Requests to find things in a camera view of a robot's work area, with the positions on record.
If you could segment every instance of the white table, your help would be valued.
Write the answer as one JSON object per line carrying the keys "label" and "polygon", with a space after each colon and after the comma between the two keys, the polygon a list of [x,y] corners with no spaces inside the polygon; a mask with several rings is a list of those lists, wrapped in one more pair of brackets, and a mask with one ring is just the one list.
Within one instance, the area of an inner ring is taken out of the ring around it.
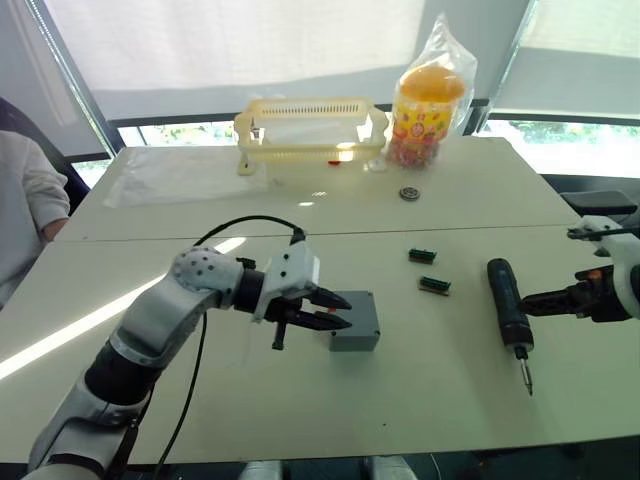
{"label": "white table", "polygon": [[[382,336],[373,353],[330,353],[316,332],[212,311],[196,395],[170,462],[474,450],[640,433],[640,322],[532,319],[534,396],[505,352],[486,263],[509,259],[523,295],[562,288],[602,264],[564,227],[312,235],[321,281],[374,292]],[[57,242],[0,312],[5,359],[160,275],[190,240]],[[234,254],[259,267],[284,237],[249,238]],[[438,251],[410,263],[411,247]],[[416,288],[450,280],[450,297]],[[0,462],[31,444],[114,327],[109,320],[0,380]],[[155,462],[178,418],[197,333],[160,379],[132,462]]]}
{"label": "white table", "polygon": [[[391,166],[373,173],[360,162],[339,167],[326,162],[272,163],[264,191],[190,203],[104,206],[134,151],[173,155],[176,162],[185,156],[210,159],[211,175],[228,178],[235,177],[240,158],[236,147],[138,148],[142,150],[125,149],[118,155],[60,233],[60,241],[197,238],[234,217],[259,213],[298,223],[310,233],[567,225],[577,218],[506,140],[474,137],[451,138],[442,147],[440,161],[424,172]],[[419,188],[421,198],[403,201],[398,191],[405,186]],[[300,206],[303,202],[314,204]],[[242,236],[283,233],[282,227],[263,222],[230,231]]]}

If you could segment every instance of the plastic basket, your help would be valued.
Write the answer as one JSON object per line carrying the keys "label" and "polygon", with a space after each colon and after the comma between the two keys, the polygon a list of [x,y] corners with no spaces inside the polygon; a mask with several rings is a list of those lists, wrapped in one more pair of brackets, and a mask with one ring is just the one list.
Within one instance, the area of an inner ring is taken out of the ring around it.
{"label": "plastic basket", "polygon": [[244,160],[368,160],[389,121],[363,97],[254,100],[236,116]]}

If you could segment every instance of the person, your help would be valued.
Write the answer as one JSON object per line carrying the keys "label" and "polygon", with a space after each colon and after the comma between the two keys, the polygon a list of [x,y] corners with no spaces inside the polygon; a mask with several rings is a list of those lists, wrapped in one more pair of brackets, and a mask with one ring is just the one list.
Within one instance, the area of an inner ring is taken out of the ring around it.
{"label": "person", "polygon": [[69,220],[66,182],[33,140],[0,131],[0,310]]}

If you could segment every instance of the roller shade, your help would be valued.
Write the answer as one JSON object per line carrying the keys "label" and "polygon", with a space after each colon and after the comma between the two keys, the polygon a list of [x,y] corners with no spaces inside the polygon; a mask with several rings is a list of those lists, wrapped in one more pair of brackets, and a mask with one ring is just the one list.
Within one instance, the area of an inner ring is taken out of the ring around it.
{"label": "roller shade", "polygon": [[496,107],[640,116],[640,1],[539,0]]}
{"label": "roller shade", "polygon": [[444,11],[479,60],[506,65],[529,0],[46,0],[107,119],[228,113],[255,97],[366,95],[396,79]]}

